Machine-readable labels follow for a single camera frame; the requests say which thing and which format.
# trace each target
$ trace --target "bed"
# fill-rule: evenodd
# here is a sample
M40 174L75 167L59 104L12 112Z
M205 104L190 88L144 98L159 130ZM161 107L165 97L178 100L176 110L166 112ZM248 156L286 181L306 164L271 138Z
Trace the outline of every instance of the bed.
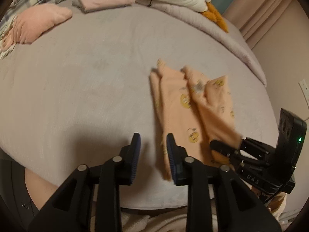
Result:
M158 58L210 78L227 74L236 130L276 145L261 70L254 72L215 35L142 4L90 14L71 4L59 4L73 11L70 20L0 60L0 147L17 162L60 185L79 164L95 166L117 155L138 132L137 176L133 186L121 187L121 206L186 205L186 187L162 177L162 131L149 85ZM261 69L240 32L228 26L230 39Z

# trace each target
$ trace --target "wall outlet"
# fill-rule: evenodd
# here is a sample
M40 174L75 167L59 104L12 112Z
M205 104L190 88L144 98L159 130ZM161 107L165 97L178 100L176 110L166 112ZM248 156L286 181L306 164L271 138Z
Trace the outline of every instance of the wall outlet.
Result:
M307 106L309 109L309 88L307 86L306 81L303 79L302 81L299 82L300 88L302 89L302 93L305 96L306 102L307 102Z

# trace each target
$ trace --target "wall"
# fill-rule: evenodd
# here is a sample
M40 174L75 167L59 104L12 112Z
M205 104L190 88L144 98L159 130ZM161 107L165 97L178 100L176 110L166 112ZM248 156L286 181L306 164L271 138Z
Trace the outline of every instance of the wall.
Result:
M267 78L267 92L278 122L280 108L302 119L309 110L298 84L309 85L309 19L297 0L253 48ZM309 196L309 132L295 170L296 187L287 198L285 211L302 208Z

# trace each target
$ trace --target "yellow smiley face print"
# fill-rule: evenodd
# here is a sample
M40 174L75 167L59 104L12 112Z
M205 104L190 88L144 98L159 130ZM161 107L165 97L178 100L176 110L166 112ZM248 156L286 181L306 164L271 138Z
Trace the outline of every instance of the yellow smiley face print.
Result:
M180 96L180 103L184 108L189 109L191 107L189 95L182 94Z
M156 107L156 108L159 108L159 106L160 106L160 100L156 100L154 104L155 104L155 107Z
M163 154L167 154L167 148L163 146Z
M217 88L224 85L224 81L222 79L218 79L216 82L213 83Z
M200 136L200 134L196 131L196 128L190 128L187 132L189 134L189 141L191 143L196 143L198 141L198 136Z

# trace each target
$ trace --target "gray sheet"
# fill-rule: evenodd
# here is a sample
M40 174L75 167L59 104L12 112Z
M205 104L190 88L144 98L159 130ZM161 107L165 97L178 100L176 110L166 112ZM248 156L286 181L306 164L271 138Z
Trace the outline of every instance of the gray sheet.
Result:
M263 84L207 34L138 4L87 15L72 10L72 19L0 60L0 146L25 167L60 185L76 166L103 163L139 132L137 177L121 188L121 206L185 205L186 188L161 177L161 131L148 78L158 58L209 78L229 75L237 131L276 144Z

